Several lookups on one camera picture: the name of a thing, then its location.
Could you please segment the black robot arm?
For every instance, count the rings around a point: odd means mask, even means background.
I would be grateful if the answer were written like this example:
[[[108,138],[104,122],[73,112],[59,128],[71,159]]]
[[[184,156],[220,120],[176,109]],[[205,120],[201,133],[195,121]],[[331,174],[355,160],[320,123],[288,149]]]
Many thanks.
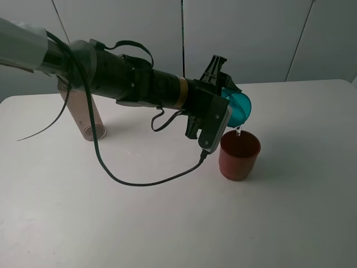
[[[222,134],[229,117],[223,89],[239,92],[225,59],[213,56],[200,79],[179,78],[154,69],[153,61],[114,55],[99,41],[65,44],[44,28],[1,20],[1,63],[38,70],[72,80],[78,90],[132,107],[175,109],[188,116],[186,137],[209,147]]]

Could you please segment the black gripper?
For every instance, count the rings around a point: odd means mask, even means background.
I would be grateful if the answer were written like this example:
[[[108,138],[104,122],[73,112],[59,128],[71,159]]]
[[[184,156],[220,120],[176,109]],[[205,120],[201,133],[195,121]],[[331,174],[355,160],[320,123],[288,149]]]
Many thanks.
[[[199,139],[203,121],[214,95],[221,94],[223,89],[233,93],[241,93],[230,75],[221,72],[226,58],[213,55],[199,80],[186,79],[188,95],[183,106],[184,115],[188,116],[185,136],[189,139]]]

